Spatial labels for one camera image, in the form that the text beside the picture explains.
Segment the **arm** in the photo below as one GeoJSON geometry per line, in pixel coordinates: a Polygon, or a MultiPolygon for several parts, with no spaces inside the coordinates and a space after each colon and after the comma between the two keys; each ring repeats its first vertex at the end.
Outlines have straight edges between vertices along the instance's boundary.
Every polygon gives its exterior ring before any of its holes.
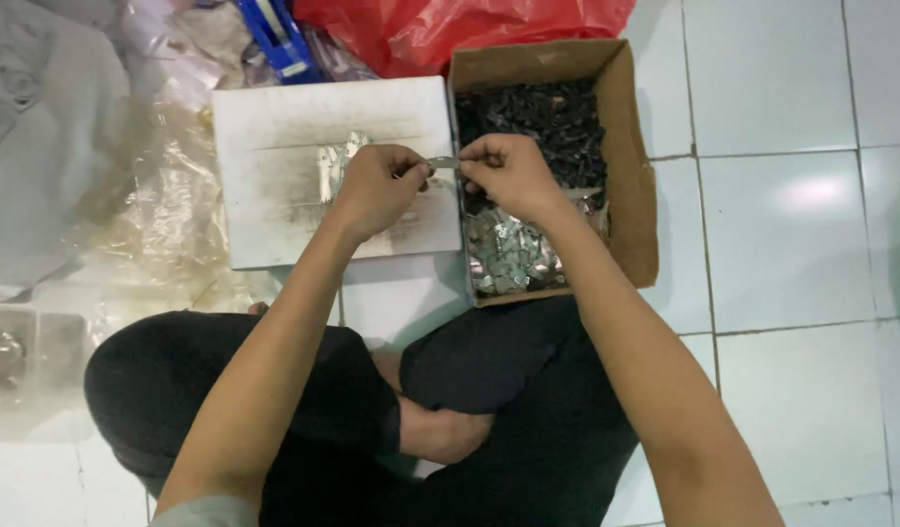
{"type": "Polygon", "coordinates": [[[534,142],[490,135],[460,152],[484,188],[561,257],[623,410],[642,441],[667,525],[784,525],[749,449],[680,339],[638,294],[562,194],[534,142]],[[502,168],[480,162],[499,158],[502,168]]]}
{"type": "Polygon", "coordinates": [[[430,173],[421,162],[394,145],[366,146],[355,155],[278,299],[206,396],[155,516],[213,494],[261,508],[265,476],[291,425],[346,264],[362,242],[407,210],[430,173]]]}

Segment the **black pants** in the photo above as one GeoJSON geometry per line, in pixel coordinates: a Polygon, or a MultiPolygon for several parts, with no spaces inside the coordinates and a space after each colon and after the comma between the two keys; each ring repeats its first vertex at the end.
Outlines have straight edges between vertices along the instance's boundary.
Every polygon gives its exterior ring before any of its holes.
{"type": "MultiPolygon", "coordinates": [[[[465,314],[457,327],[487,313],[465,314]]],[[[160,494],[206,394],[259,319],[166,313],[115,334],[93,355],[90,412],[118,461],[152,494],[160,494]]],[[[453,333],[454,323],[442,330],[453,333]]],[[[415,348],[415,364],[442,353],[438,332],[415,348]]],[[[415,371],[402,361],[403,385],[415,371]]],[[[266,481],[262,525],[599,525],[637,439],[587,335],[559,337],[549,360],[532,367],[496,412],[486,442],[465,460],[420,483],[389,473],[373,454],[397,450],[396,396],[361,338],[327,327],[266,481]]]]}

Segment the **white fabric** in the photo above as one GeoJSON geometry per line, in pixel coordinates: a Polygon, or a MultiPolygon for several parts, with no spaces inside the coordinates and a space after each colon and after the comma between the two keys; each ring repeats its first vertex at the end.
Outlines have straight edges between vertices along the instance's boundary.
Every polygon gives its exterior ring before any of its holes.
{"type": "Polygon", "coordinates": [[[25,0],[0,0],[0,296],[72,256],[82,194],[110,166],[128,78],[105,35],[25,0]]]}

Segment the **dirty white surface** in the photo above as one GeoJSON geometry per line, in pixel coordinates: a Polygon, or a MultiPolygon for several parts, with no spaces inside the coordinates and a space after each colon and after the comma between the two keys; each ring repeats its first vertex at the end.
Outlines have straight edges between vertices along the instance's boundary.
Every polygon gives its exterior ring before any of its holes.
{"type": "MultiPolygon", "coordinates": [[[[213,114],[233,269],[297,261],[327,209],[319,146],[358,130],[425,158],[453,155],[442,77],[218,91],[213,114]]],[[[435,177],[402,221],[356,258],[461,248],[453,172],[435,177]]]]}

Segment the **red plastic bag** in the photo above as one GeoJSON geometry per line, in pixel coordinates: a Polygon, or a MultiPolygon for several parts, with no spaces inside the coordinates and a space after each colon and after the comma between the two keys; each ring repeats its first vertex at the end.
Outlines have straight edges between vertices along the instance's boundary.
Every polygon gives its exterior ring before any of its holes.
{"type": "Polygon", "coordinates": [[[293,0],[386,79],[438,75],[453,51],[616,37],[635,0],[293,0]]]}

